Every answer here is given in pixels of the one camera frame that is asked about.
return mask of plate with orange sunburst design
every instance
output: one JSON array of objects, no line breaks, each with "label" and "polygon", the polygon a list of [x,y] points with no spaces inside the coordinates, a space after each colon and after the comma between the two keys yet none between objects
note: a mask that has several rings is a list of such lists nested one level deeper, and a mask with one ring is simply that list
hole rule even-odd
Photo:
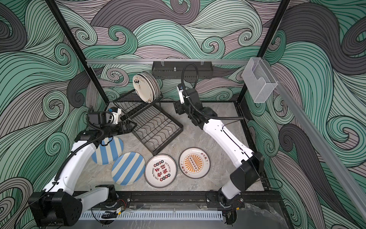
[{"label": "plate with orange sunburst design", "polygon": [[179,157],[179,167],[184,175],[198,179],[204,177],[210,170],[210,158],[197,147],[184,150]]}]

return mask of wave pattern wallpaper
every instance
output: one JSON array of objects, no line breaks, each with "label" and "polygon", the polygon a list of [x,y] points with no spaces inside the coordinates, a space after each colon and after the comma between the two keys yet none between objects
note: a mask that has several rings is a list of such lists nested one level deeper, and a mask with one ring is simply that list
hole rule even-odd
[{"label": "wave pattern wallpaper", "polygon": [[0,228],[37,228],[29,209],[105,104],[44,0],[0,2]]},{"label": "wave pattern wallpaper", "polygon": [[[290,6],[265,59],[293,99],[366,190],[366,1],[310,0]],[[366,223],[275,90],[245,95],[246,119],[295,228]]]},{"label": "wave pattern wallpaper", "polygon": [[[297,0],[294,4],[305,2]],[[279,0],[57,0],[87,58],[248,59],[257,55]],[[110,99],[133,89],[151,65],[96,64]],[[199,80],[201,100],[237,100],[244,66],[214,66]],[[164,100],[179,100],[179,80],[158,80]]]}]

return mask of marble floor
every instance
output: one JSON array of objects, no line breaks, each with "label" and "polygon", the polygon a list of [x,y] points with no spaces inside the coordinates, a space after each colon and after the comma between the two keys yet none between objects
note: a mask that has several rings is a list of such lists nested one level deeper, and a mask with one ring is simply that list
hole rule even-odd
[{"label": "marble floor", "polygon": [[[203,106],[211,107],[218,116],[237,116],[233,103],[203,103]],[[178,115],[174,111],[173,103],[162,103],[161,107],[181,124],[183,124],[183,132],[177,136],[168,146],[166,146],[160,154],[171,156],[176,162],[179,160],[180,154],[187,148],[198,147],[204,150],[210,157],[211,168],[208,174],[200,179],[191,179],[185,176],[178,169],[177,176],[174,181],[164,188],[154,188],[150,186],[145,176],[128,186],[121,186],[114,183],[111,170],[113,163],[108,165],[97,165],[90,158],[82,171],[75,187],[75,191],[87,191],[93,189],[100,184],[114,184],[117,191],[217,191],[230,179],[230,174],[235,170],[235,166],[224,152],[224,150],[211,138],[207,133],[199,127],[194,126],[187,118],[186,114]],[[226,126],[244,145],[247,144],[242,126],[239,122],[235,122]],[[147,163],[152,154],[150,151],[132,134],[124,134],[118,136],[124,143],[123,153],[138,152]],[[254,183],[247,191],[263,191],[260,181]]]}]

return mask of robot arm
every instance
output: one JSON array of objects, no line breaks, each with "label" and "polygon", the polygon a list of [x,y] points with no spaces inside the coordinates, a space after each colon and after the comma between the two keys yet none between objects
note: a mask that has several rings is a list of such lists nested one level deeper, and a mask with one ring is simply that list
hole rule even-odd
[{"label": "robot arm", "polygon": [[223,206],[229,206],[237,194],[245,191],[257,181],[258,175],[263,171],[264,157],[241,143],[221,120],[207,118],[215,118],[217,114],[210,107],[202,105],[194,88],[187,89],[187,94],[183,91],[181,84],[177,86],[177,89],[180,100],[174,102],[176,113],[186,113],[194,125],[199,126],[215,139],[236,167],[236,170],[230,175],[230,180],[219,190],[220,202]]},{"label": "robot arm", "polygon": [[33,192],[28,199],[38,226],[72,226],[84,211],[111,198],[109,188],[105,186],[97,187],[95,190],[79,196],[73,197],[72,195],[86,162],[95,152],[101,140],[129,133],[133,129],[129,120],[118,122],[121,112],[121,109],[112,107],[106,112],[88,113],[90,123],[93,125],[89,130],[81,131],[77,135],[71,151],[74,152],[88,141],[92,142],[85,145],[69,159],[58,180],[55,180],[56,176],[53,177],[46,184],[43,192]]},{"label": "robot arm", "polygon": [[224,149],[236,168],[242,165],[243,160],[247,161],[253,156],[253,151],[241,143],[221,120],[209,119],[203,125],[203,130]]}]

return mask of dish rack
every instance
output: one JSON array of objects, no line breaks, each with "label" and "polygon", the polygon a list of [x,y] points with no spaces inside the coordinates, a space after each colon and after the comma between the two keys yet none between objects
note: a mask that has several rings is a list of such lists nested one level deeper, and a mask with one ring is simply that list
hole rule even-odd
[{"label": "dish rack", "polygon": [[183,131],[183,125],[161,108],[162,98],[146,103],[133,89],[113,101],[122,110],[121,119],[130,121],[132,133],[154,156]]}]

